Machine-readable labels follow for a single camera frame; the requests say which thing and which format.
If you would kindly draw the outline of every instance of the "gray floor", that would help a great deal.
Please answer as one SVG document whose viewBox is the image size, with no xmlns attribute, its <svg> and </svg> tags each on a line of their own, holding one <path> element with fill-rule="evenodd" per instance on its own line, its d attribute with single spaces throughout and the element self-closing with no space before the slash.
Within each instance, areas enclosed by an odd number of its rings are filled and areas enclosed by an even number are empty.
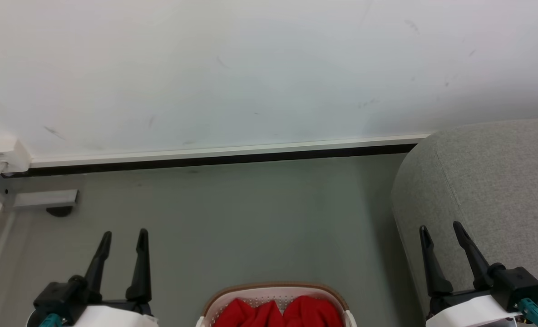
<svg viewBox="0 0 538 327">
<path fill-rule="evenodd" d="M 389 194 L 404 155 L 200 166 L 13 180 L 16 191 L 80 189 L 67 218 L 16 214 L 0 262 L 0 327 L 23 326 L 51 281 L 84 274 L 113 232 L 104 298 L 123 298 L 140 228 L 150 232 L 153 313 L 192 327 L 217 290 L 321 282 L 358 325 L 422 326 Z"/>
</svg>

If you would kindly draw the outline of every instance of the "red towel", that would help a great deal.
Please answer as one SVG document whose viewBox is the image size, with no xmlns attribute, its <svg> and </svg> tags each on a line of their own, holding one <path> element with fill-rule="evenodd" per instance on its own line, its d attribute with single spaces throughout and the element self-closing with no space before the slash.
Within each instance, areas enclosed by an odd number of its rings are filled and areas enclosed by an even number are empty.
<svg viewBox="0 0 538 327">
<path fill-rule="evenodd" d="M 283 315 L 274 301 L 252 308 L 237 298 L 221 313 L 214 327 L 343 327 L 343 323 L 329 301 L 300 296 Z"/>
<path fill-rule="evenodd" d="M 214 327 L 285 327 L 275 301 L 252 308 L 236 298 L 218 317 Z"/>
</svg>

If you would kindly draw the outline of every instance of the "scuff mark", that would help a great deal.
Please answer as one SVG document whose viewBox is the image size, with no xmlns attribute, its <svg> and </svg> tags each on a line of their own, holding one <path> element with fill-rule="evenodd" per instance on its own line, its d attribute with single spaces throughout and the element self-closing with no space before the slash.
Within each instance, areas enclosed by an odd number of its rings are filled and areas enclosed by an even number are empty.
<svg viewBox="0 0 538 327">
<path fill-rule="evenodd" d="M 225 63 L 222 62 L 220 56 L 217 56 L 217 62 L 218 62 L 221 66 L 223 66 L 224 68 L 232 69 L 232 68 L 230 68 L 229 66 L 227 66 Z"/>
<path fill-rule="evenodd" d="M 368 17 L 368 13 L 370 12 L 370 9 L 372 9 L 372 4 L 374 3 L 374 0 L 369 0 L 367 2 L 368 4 L 366 4 L 366 9 L 364 10 L 362 19 L 360 19 L 360 24 L 358 25 L 358 29 L 361 29 L 362 25 L 364 25 L 364 21 L 366 21 L 366 18 Z"/>
<path fill-rule="evenodd" d="M 47 130 L 47 132 L 57 136 L 59 139 L 62 139 L 63 141 L 67 141 L 67 139 L 65 137 L 63 137 L 61 134 L 59 134 L 59 132 L 57 132 L 55 129 L 48 128 L 47 126 L 43 126 L 43 128 L 45 128 L 45 130 Z"/>
<path fill-rule="evenodd" d="M 376 103 L 379 103 L 380 100 L 378 100 L 377 98 L 373 98 L 371 99 L 370 101 L 365 101 L 365 102 L 358 102 L 358 108 L 366 108 L 369 104 L 376 104 Z"/>
<path fill-rule="evenodd" d="M 412 31 L 414 31 L 414 33 L 416 33 L 417 35 L 420 35 L 420 31 L 418 30 L 418 26 L 416 26 L 416 24 L 414 24 L 413 21 L 411 20 L 404 20 L 404 23 L 406 25 L 408 25 L 408 27 L 410 27 L 410 29 L 412 29 Z"/>
</svg>

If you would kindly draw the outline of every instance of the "laundry basket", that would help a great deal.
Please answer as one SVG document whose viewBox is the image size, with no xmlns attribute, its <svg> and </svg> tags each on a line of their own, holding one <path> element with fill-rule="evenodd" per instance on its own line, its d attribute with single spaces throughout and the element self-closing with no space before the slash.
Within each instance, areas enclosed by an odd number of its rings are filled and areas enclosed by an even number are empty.
<svg viewBox="0 0 538 327">
<path fill-rule="evenodd" d="M 217 292 L 204 307 L 202 317 L 196 323 L 196 327 L 213 327 L 222 311 L 235 298 L 243 300 L 254 308 L 275 301 L 279 310 L 283 312 L 299 296 L 322 298 L 331 302 L 339 312 L 344 327 L 357 327 L 347 303 L 335 290 L 321 284 L 295 282 L 247 284 Z"/>
</svg>

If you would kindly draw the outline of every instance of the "black connector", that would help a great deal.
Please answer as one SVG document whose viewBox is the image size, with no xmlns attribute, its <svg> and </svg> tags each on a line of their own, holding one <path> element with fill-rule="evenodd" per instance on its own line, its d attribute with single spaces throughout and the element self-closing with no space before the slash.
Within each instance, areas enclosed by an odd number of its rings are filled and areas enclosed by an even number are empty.
<svg viewBox="0 0 538 327">
<path fill-rule="evenodd" d="M 538 303 L 537 278 L 525 268 L 505 269 L 501 263 L 493 263 L 489 275 L 493 278 L 491 296 L 507 312 L 516 312 L 518 303 L 524 298 Z"/>
<path fill-rule="evenodd" d="M 80 296 L 86 287 L 87 282 L 81 276 L 73 276 L 67 283 L 47 285 L 33 302 L 38 315 L 35 321 L 42 322 L 47 315 L 57 314 L 65 319 L 66 325 L 74 325 L 88 306 L 86 299 Z"/>
</svg>

